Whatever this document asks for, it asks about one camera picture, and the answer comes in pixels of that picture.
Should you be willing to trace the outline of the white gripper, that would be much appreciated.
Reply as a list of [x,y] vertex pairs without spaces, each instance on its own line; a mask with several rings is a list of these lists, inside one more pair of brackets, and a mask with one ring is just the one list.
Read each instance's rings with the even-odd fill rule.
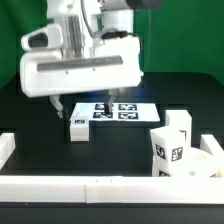
[[116,88],[135,87],[141,81],[139,51],[139,39],[128,36],[105,40],[90,58],[63,58],[60,50],[25,53],[20,62],[22,91],[28,97],[53,95],[50,102],[62,119],[59,95],[111,89],[104,112],[112,114]]

